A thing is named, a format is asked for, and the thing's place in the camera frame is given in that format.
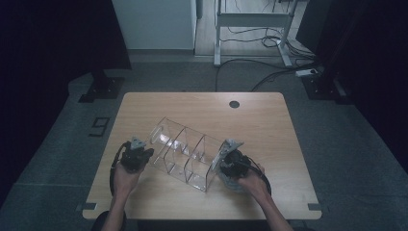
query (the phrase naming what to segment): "dark background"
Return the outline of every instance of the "dark background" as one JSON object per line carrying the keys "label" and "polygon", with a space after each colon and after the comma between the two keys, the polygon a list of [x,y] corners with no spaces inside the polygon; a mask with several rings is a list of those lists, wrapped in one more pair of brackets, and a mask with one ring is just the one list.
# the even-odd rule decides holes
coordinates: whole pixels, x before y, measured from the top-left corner
{"label": "dark background", "polygon": [[[365,3],[361,10],[355,1],[311,0],[302,24],[310,15],[321,26],[305,33],[317,43],[314,51],[327,61],[338,52],[332,73],[342,74],[352,102],[407,170],[406,4]],[[308,13],[314,4],[317,12]],[[7,0],[0,3],[0,17],[3,202],[64,106],[67,83],[92,69],[130,64],[109,0]]]}
{"label": "dark background", "polygon": [[311,0],[297,40],[338,78],[348,99],[408,172],[406,1]]}
{"label": "dark background", "polygon": [[110,0],[1,1],[0,18],[3,203],[64,106],[68,82],[130,63]]}

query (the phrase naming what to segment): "metal rack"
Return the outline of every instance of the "metal rack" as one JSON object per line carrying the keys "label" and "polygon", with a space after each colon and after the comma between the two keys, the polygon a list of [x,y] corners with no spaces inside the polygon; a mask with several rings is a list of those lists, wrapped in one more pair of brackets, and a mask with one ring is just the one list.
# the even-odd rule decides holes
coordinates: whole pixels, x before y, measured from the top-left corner
{"label": "metal rack", "polygon": [[221,11],[222,0],[217,0],[216,17],[216,42],[214,49],[214,65],[221,64],[221,27],[282,27],[283,36],[278,43],[278,50],[285,66],[292,66],[289,59],[288,48],[285,46],[288,39],[288,33],[291,29],[294,11],[296,10],[297,0],[293,0],[291,10],[288,13],[223,13]]}

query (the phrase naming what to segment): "black grommet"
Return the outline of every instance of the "black grommet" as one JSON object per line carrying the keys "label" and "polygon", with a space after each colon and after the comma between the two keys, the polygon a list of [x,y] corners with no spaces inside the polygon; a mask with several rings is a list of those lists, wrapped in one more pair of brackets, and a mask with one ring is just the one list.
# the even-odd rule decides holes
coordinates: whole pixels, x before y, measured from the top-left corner
{"label": "black grommet", "polygon": [[235,100],[233,100],[233,101],[231,101],[230,102],[230,107],[231,108],[239,108],[240,107],[240,103],[238,102],[238,101],[235,101]]}

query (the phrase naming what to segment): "human hand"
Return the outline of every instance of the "human hand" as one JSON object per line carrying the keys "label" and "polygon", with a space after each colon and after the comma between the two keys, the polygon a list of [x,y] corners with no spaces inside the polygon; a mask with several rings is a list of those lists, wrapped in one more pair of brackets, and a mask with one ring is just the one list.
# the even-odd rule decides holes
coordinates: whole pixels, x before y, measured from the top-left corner
{"label": "human hand", "polygon": [[145,166],[143,166],[138,172],[129,173],[121,163],[117,163],[115,167],[114,196],[127,198],[138,184],[139,177],[144,171],[144,168]]}
{"label": "human hand", "polygon": [[[261,172],[265,174],[265,168],[260,164],[256,165],[255,167],[259,168]],[[237,182],[257,200],[265,196],[269,196],[266,183],[261,176],[252,169],[249,169],[246,176],[244,178],[239,178]]]}

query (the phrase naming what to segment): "clear acrylic box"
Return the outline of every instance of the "clear acrylic box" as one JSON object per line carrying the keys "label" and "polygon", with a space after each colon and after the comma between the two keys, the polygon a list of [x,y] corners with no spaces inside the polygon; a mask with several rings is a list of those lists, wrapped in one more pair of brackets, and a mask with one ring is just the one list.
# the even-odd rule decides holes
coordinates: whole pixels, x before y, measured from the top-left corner
{"label": "clear acrylic box", "polygon": [[213,165],[222,141],[163,118],[146,141],[152,166],[206,192],[217,174]]}

